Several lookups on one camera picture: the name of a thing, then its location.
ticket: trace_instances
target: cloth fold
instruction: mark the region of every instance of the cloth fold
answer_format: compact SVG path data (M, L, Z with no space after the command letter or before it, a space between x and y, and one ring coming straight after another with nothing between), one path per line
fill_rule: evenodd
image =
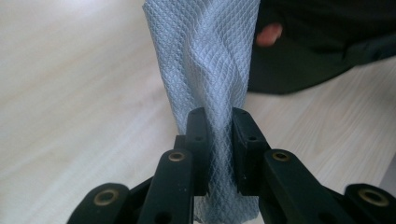
M212 136L209 194L196 197L204 223L242 223L258 199L237 193L231 152L232 107L242 107L259 0L148 0L143 9L163 83L181 134L203 106Z

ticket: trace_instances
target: wood grain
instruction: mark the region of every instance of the wood grain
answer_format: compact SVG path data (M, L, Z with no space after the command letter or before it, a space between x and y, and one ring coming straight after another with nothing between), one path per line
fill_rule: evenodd
M92 188L136 186L172 147L143 3L0 2L0 223L65 223ZM249 94L245 109L324 185L378 185L396 152L395 64Z

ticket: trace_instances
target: light blue cloth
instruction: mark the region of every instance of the light blue cloth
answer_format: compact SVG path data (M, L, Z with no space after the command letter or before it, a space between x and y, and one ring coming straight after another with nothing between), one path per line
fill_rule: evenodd
M148 0L143 9L180 133L203 106L213 143L210 194L195 198L204 223L242 223L258 199L237 193L231 152L232 107L242 107L259 0Z

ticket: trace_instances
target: table surface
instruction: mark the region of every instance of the table surface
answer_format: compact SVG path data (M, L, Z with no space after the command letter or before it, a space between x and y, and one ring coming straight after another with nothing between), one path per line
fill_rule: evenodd
M91 189L136 186L172 147L143 2L0 2L0 223L65 223ZM395 68L391 59L293 95L250 93L244 108L323 185L378 186L396 152Z

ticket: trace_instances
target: gray cloth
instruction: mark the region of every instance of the gray cloth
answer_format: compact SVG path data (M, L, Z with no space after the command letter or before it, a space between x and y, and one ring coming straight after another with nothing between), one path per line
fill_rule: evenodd
M148 0L148 20L164 86L180 133L203 106L213 142L209 195L195 198L204 223L242 223L259 213L233 181L232 107L242 107L259 0Z

